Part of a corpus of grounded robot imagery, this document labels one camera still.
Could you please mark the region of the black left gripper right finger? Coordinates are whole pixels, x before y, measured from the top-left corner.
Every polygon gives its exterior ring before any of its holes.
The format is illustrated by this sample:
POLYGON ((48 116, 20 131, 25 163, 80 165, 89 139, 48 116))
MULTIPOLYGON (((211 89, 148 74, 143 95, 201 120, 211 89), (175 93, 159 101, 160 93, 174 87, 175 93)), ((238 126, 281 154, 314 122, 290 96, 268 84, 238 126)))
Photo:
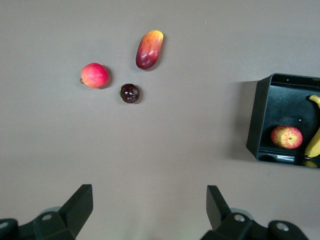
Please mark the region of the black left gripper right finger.
POLYGON ((252 229, 252 220, 241 212, 232 212, 216 185, 206 189, 206 213, 211 230, 203 240, 247 240, 252 229))

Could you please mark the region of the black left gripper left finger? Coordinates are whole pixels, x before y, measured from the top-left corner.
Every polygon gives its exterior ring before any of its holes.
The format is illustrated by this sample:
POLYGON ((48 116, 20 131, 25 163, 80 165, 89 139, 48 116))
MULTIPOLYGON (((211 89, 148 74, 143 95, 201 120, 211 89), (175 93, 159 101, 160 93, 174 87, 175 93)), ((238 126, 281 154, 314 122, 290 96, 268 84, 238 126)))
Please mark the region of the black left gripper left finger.
POLYGON ((93 211, 93 187, 83 184, 60 208, 21 226, 22 240, 75 240, 93 211))

